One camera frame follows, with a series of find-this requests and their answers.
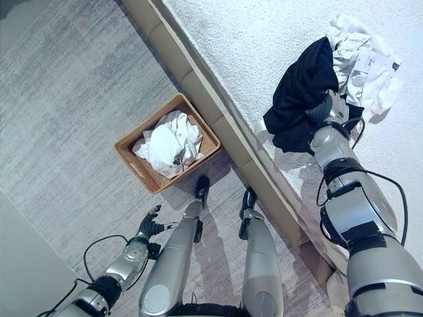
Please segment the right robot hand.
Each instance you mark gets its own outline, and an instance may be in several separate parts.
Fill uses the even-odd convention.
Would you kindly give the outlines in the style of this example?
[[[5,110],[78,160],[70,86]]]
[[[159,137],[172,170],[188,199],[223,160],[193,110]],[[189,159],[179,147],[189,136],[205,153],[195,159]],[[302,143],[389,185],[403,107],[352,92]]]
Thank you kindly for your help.
[[[275,134],[277,131],[288,131],[302,124],[315,127],[324,122],[344,124],[349,119],[350,107],[346,101],[336,92],[325,92],[323,101],[314,108],[288,109],[281,107],[279,110],[272,106],[260,120],[253,123],[253,132],[258,135],[261,132]]]

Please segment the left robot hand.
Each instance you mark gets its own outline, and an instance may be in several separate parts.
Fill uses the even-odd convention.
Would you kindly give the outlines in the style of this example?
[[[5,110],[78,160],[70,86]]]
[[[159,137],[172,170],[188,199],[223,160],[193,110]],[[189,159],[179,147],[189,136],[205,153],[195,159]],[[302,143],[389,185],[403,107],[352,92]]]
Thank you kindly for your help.
[[[158,212],[161,210],[161,205],[152,207],[143,220],[138,229],[138,236],[142,236],[146,239],[150,239],[152,236],[162,233],[163,231],[174,229],[178,226],[178,222],[169,223],[157,223],[155,218],[158,216]]]

